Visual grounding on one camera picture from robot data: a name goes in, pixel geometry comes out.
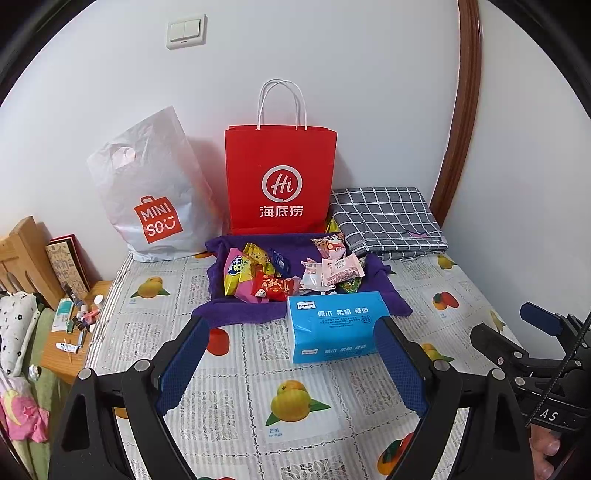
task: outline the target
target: red snack package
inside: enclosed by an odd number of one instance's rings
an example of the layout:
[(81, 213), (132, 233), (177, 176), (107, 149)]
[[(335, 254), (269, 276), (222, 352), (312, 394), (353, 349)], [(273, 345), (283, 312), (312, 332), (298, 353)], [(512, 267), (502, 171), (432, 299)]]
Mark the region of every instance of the red snack package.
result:
[(287, 297), (294, 294), (295, 287), (296, 282), (292, 278), (275, 278), (259, 270), (252, 285), (252, 295), (269, 300), (287, 301)]

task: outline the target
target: miniso shopping bag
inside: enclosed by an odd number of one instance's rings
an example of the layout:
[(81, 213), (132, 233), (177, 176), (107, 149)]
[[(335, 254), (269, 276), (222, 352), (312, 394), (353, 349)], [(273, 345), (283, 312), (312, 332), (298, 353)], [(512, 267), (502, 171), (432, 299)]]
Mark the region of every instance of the miniso shopping bag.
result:
[(188, 257), (220, 235), (212, 191), (173, 107), (134, 125), (87, 162), (107, 217), (135, 260)]
[[(294, 92), (295, 125), (261, 125), (267, 94), (280, 84), (291, 84), (299, 91), (303, 127), (298, 125)], [(226, 130), (232, 233), (324, 232), (335, 150), (336, 132), (308, 126), (306, 102), (295, 83), (266, 82), (259, 93), (258, 124)]]

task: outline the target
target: blue padding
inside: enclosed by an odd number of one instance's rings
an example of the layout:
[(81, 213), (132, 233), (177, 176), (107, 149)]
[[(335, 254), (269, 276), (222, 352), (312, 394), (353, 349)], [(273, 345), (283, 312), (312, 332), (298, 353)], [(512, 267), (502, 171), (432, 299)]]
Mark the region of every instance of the blue padding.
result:
[(419, 417), (422, 417), (428, 409), (424, 381), (382, 319), (375, 322), (374, 340), (378, 353), (382, 357), (406, 408), (414, 410)]
[(208, 343), (209, 325), (202, 319), (160, 376), (160, 397), (156, 402), (156, 410), (162, 416), (176, 408), (181, 401)]
[(562, 324), (556, 315), (547, 312), (533, 303), (524, 303), (519, 310), (521, 319), (551, 336), (562, 333)]

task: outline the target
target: red fruit print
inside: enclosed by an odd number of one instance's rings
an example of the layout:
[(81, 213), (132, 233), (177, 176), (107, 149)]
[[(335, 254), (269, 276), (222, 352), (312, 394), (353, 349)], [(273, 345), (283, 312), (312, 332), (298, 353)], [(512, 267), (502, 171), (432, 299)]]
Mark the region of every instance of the red fruit print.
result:
[(456, 298), (448, 291), (441, 292), (441, 299), (448, 307), (451, 307), (452, 309), (456, 309), (460, 306)]
[(226, 355), (230, 351), (230, 336), (221, 328), (214, 328), (209, 331), (209, 343), (207, 351), (216, 356)]

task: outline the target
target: light switch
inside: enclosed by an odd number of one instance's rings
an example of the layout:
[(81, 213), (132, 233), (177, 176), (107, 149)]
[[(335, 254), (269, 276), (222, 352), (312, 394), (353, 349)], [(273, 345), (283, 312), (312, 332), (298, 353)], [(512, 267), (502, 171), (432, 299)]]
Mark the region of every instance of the light switch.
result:
[(205, 42), (205, 29), (205, 15), (195, 15), (194, 17), (169, 22), (166, 33), (166, 47), (169, 50), (174, 50), (175, 48), (201, 45)]
[(168, 29), (168, 39), (170, 41), (179, 41), (184, 38), (185, 22), (173, 23)]
[(201, 20), (189, 20), (185, 22), (183, 39), (198, 37), (200, 32)]

